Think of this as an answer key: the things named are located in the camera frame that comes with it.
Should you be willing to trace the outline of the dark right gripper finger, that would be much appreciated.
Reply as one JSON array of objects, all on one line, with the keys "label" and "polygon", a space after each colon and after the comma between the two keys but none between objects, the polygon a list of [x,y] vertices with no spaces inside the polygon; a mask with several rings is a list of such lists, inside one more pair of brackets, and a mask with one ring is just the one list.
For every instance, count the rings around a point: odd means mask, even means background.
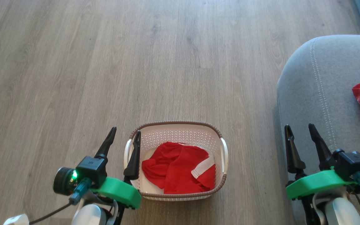
[{"label": "dark right gripper finger", "polygon": [[285,135],[285,150],[286,150],[286,162],[287,171],[291,174],[301,175],[306,168],[305,163],[301,160],[294,143],[294,134],[290,125],[284,127]]},{"label": "dark right gripper finger", "polygon": [[315,143],[316,152],[319,159],[319,169],[320,171],[331,170],[336,165],[336,160],[334,159],[332,153],[330,152],[327,144],[324,139],[319,134],[314,124],[308,125],[309,133],[312,141]]}]

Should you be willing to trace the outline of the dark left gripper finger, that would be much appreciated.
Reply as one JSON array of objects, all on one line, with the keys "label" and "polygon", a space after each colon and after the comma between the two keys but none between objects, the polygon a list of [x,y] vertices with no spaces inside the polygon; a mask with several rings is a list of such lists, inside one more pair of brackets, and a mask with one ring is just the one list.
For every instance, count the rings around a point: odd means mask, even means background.
[{"label": "dark left gripper finger", "polygon": [[97,151],[96,155],[94,156],[94,158],[106,159],[107,160],[107,155],[108,155],[110,146],[114,142],[116,131],[117,131],[117,128],[112,127],[112,129],[109,131],[108,135],[106,136],[105,140],[101,144],[100,148],[98,149],[98,151]]},{"label": "dark left gripper finger", "polygon": [[139,178],[139,161],[141,150],[141,131],[137,130],[133,141],[133,152],[128,162],[127,167],[124,170],[124,180],[131,181]]}]

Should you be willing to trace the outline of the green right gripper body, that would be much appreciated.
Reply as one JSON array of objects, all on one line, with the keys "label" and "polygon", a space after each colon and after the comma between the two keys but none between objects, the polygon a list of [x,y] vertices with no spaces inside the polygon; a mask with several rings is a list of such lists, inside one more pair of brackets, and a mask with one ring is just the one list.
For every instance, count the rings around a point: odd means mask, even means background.
[{"label": "green right gripper body", "polygon": [[286,187],[286,195],[289,199],[298,199],[351,184],[357,182],[350,178],[344,180],[334,170],[325,170],[294,181]]}]

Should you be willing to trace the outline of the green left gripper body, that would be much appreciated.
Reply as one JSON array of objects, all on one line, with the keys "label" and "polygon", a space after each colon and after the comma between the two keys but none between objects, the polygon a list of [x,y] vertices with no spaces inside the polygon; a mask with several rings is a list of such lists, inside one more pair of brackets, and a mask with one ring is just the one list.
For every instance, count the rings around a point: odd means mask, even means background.
[{"label": "green left gripper body", "polygon": [[141,204],[141,194],[132,185],[113,177],[107,177],[100,188],[91,188],[93,193],[110,198],[128,208],[138,209]]}]

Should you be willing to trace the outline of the red garment with white band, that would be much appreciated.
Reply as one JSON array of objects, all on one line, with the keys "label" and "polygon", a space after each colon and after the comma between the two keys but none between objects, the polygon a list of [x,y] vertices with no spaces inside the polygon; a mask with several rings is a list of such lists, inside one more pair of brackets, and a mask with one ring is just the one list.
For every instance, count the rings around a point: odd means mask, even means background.
[{"label": "red garment with white band", "polygon": [[211,191],[215,187],[213,154],[183,143],[165,142],[142,162],[144,176],[165,195]]}]

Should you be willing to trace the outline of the grey fabric sofa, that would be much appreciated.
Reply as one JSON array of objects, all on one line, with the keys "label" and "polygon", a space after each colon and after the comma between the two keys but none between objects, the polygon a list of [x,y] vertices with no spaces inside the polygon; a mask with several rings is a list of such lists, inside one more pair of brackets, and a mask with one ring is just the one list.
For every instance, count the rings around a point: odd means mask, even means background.
[{"label": "grey fabric sofa", "polygon": [[308,125],[314,124],[330,151],[360,153],[360,104],[352,88],[360,83],[360,35],[316,37],[287,61],[277,83],[282,150],[290,125],[305,173],[320,172]]}]

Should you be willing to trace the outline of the white plastic laundry basket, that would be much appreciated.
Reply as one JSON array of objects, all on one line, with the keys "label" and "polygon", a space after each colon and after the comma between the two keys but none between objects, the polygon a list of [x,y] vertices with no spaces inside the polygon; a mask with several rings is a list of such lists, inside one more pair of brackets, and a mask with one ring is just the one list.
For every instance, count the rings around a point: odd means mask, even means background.
[{"label": "white plastic laundry basket", "polygon": [[215,187],[211,191],[184,195],[166,195],[139,172],[139,178],[131,183],[141,196],[155,201],[193,201],[208,198],[224,186],[228,165],[228,147],[221,132],[211,124],[196,121],[160,121],[143,124],[141,131],[140,159],[152,156],[153,151],[165,142],[189,144],[207,150],[213,155],[216,165]]}]

